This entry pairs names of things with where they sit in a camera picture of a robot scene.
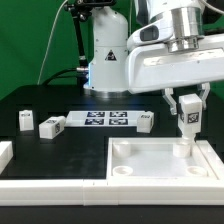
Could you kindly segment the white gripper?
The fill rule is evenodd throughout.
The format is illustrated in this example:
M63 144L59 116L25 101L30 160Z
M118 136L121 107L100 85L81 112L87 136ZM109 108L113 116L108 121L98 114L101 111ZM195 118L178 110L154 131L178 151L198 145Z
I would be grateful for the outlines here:
M172 115L177 114L172 88L199 84L198 100L205 110L209 82L224 80L224 41L203 39L198 50L182 53L169 53L165 44L135 48L126 60L126 80L132 94L164 89Z

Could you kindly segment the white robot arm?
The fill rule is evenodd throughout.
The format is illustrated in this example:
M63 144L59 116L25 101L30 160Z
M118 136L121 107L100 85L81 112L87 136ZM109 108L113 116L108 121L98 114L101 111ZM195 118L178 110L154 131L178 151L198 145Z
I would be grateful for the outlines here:
M141 28L128 32L127 20L110 7L93 13L94 57L88 65L86 92L110 97L224 80L224 34L202 31L204 0L134 0Z

